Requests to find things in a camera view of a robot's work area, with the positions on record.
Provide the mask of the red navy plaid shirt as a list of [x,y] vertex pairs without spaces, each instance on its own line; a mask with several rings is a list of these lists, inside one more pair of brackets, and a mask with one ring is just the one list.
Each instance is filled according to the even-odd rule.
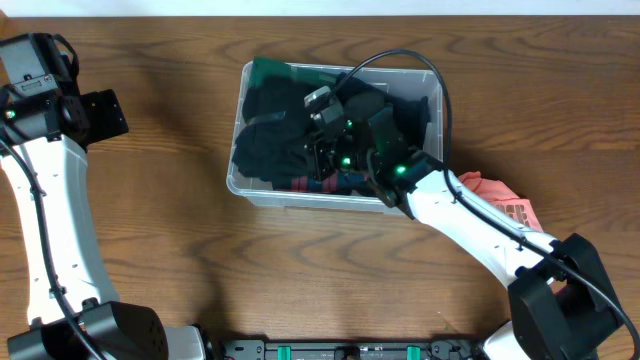
[[356,173],[334,173],[325,180],[317,181],[310,177],[299,177],[285,182],[281,187],[284,191],[320,193],[344,196],[374,195],[369,187],[367,177]]

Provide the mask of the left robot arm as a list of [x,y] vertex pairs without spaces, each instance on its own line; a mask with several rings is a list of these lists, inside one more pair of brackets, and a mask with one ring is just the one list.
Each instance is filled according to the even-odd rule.
[[209,359],[196,325],[169,327],[121,301],[105,268],[89,206],[87,150],[123,135],[112,90],[82,93],[79,59],[61,35],[1,43],[1,167],[13,190],[28,260],[27,331],[13,359]]

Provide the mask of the green garment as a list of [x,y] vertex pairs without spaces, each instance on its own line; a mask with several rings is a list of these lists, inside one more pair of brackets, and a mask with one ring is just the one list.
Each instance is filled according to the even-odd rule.
[[272,77],[282,77],[294,82],[306,83],[316,87],[333,87],[337,79],[336,75],[315,68],[293,66],[269,58],[255,57],[248,81],[249,87],[259,87],[268,78]]

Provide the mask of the black garment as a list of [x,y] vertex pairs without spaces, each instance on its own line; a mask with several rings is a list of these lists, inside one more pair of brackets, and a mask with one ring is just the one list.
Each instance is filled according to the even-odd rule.
[[269,76],[248,88],[242,105],[245,128],[232,156],[241,175],[279,190],[292,190],[307,178],[304,145],[312,120],[304,97],[318,88],[283,76]]

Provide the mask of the navy garment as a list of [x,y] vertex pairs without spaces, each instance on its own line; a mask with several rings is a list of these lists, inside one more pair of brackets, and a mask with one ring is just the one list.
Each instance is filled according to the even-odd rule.
[[422,148],[430,122],[429,97],[418,73],[401,71],[363,71],[351,77],[337,91],[338,99],[347,102],[357,95],[375,93],[394,110],[394,121],[406,141]]

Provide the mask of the pink printed t-shirt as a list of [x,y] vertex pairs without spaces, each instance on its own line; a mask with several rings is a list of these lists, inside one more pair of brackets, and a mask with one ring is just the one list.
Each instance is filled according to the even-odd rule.
[[[526,238],[535,246],[550,253],[550,243],[555,240],[546,234],[536,217],[531,202],[521,198],[504,182],[483,178],[479,171],[466,172],[458,177],[459,181],[479,198],[483,199],[513,221],[519,223]],[[542,260],[530,250],[517,250],[518,244],[509,239],[490,241],[489,247],[493,259],[489,262],[490,271],[507,287],[516,279],[516,270],[520,267],[531,268]]]

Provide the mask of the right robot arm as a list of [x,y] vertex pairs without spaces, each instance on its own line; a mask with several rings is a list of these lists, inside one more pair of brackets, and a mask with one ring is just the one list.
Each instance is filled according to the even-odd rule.
[[457,243],[506,288],[511,319],[480,345],[487,359],[593,359],[621,327],[637,333],[596,248],[518,223],[474,194],[446,163],[410,145],[381,95],[344,105],[328,87],[304,99],[314,122],[306,148],[315,176],[365,174],[389,208]]

